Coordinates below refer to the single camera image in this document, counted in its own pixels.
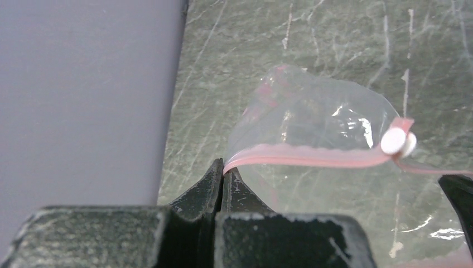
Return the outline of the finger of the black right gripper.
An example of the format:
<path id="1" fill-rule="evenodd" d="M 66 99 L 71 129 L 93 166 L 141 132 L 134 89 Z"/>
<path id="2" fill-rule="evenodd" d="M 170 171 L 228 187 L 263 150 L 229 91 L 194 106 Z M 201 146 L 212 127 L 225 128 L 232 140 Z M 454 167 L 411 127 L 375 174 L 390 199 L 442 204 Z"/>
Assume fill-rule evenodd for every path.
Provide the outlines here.
<path id="1" fill-rule="evenodd" d="M 472 255 L 472 179 L 464 175 L 443 175 L 438 183 L 459 218 Z"/>

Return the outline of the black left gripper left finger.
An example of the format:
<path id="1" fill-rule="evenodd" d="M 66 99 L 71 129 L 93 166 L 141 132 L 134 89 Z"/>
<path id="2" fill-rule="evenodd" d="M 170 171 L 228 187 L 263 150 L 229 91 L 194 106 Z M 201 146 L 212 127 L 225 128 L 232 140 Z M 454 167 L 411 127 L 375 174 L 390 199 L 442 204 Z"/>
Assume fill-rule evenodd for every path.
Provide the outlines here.
<path id="1" fill-rule="evenodd" d="M 223 161 L 166 205 L 49 206 L 20 227 L 2 267 L 212 267 Z"/>

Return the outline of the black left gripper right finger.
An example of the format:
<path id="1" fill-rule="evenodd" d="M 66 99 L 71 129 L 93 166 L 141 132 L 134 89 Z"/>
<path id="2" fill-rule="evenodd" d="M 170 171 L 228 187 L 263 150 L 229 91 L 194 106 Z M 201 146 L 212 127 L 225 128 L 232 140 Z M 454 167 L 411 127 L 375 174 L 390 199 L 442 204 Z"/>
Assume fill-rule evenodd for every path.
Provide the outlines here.
<path id="1" fill-rule="evenodd" d="M 224 176 L 215 216 L 215 267 L 376 267 L 361 225 L 341 214 L 277 213 L 243 182 Z"/>

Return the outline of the clear zip top bag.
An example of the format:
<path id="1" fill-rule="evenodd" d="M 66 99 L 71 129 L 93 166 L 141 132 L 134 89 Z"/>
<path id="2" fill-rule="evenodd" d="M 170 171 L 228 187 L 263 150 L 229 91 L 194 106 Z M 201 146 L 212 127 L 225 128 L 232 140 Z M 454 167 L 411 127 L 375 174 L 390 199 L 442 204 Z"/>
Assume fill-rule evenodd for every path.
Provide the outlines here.
<path id="1" fill-rule="evenodd" d="M 472 175 L 472 138 L 360 84 L 292 65 L 260 80 L 229 138 L 236 170 L 270 208 L 355 218 L 379 267 L 471 267 L 466 231 L 439 185 Z"/>

